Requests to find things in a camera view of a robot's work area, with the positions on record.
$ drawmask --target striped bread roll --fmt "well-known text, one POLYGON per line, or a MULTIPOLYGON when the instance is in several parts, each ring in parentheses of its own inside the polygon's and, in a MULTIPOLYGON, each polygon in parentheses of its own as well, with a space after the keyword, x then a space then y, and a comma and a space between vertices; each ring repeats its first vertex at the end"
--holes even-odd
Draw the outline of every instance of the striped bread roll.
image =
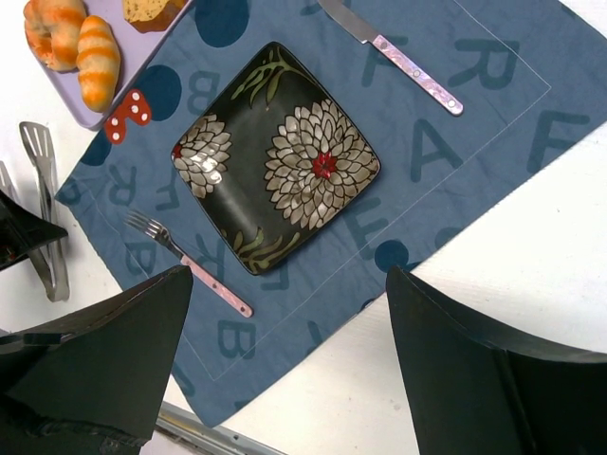
POLYGON ((29 0, 23 15, 28 45, 36 58, 54 71, 74 69, 86 17, 82 0, 29 0))
POLYGON ((112 103, 120 72, 120 50, 109 25, 98 16, 88 16, 78 42, 78 81, 86 106, 103 112, 112 103))

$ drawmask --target fork tines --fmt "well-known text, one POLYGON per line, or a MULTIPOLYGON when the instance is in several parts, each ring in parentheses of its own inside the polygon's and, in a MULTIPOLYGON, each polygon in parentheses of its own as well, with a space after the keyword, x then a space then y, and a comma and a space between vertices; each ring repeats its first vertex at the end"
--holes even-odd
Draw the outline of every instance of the fork tines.
POLYGON ((126 214, 124 223, 126 223, 131 228, 135 228, 139 232, 143 232, 144 234, 149 235, 152 238, 155 238, 164 228, 164 226, 161 225, 158 221, 134 209, 130 210, 126 214))

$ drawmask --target black plate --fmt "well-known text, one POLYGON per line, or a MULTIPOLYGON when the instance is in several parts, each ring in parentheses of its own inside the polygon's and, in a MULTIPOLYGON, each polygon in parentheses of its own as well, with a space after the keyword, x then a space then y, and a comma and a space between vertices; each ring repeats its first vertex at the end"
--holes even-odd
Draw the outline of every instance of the black plate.
POLYGON ((278 43, 253 57, 172 160, 253 275, 312 237, 380 168, 350 118, 278 43))

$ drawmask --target white table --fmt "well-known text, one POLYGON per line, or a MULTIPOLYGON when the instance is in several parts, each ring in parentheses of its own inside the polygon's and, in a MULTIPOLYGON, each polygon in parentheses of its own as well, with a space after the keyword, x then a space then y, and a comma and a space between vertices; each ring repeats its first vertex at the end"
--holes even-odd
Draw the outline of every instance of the white table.
MULTIPOLYGON (((47 124, 63 181, 93 137, 71 118, 23 38, 25 0, 7 2, 0 159, 24 205, 38 212, 19 120, 47 124)), ((603 0, 566 4, 607 34, 603 0)), ((607 126, 512 193, 415 274, 531 334, 607 352, 607 126)), ((30 263, 0 274, 0 328, 19 330, 119 293, 71 213, 71 298, 49 303, 30 263)), ((172 380, 165 399, 188 409, 172 380)), ((288 455, 416 454, 384 297, 327 340, 224 427, 288 455)))

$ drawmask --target fork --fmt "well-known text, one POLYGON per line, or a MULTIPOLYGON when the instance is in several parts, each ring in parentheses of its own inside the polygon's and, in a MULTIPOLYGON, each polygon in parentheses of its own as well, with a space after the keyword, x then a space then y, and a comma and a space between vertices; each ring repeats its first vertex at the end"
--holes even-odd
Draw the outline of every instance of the fork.
MULTIPOLYGON (((50 138, 48 128, 32 121, 19 123, 19 132, 29 160, 38 175, 40 191, 40 211, 45 221, 57 224, 55 200, 53 199, 53 164, 55 150, 50 138)), ((50 260, 52 278, 54 282, 54 301, 69 299, 69 283, 67 280, 67 267, 61 242, 51 242, 46 246, 50 260)))
POLYGON ((146 234, 159 244, 171 251, 183 265, 187 265, 192 273, 232 308, 245 318, 253 316, 253 309, 232 293, 226 286, 216 280, 209 272, 198 265, 171 238, 169 230, 157 220, 149 218, 140 211, 131 210, 127 213, 124 223, 139 232, 146 234))
MULTIPOLYGON (((3 161, 0 161, 0 190, 4 192, 10 199, 19 203, 17 193, 10 180, 9 171, 3 161)), ((50 268, 46 263, 46 259, 40 249, 34 249, 28 253, 31 264, 34 266, 36 273, 40 277, 42 284, 45 287, 46 296, 49 300, 55 301, 55 286, 53 284, 50 268)))

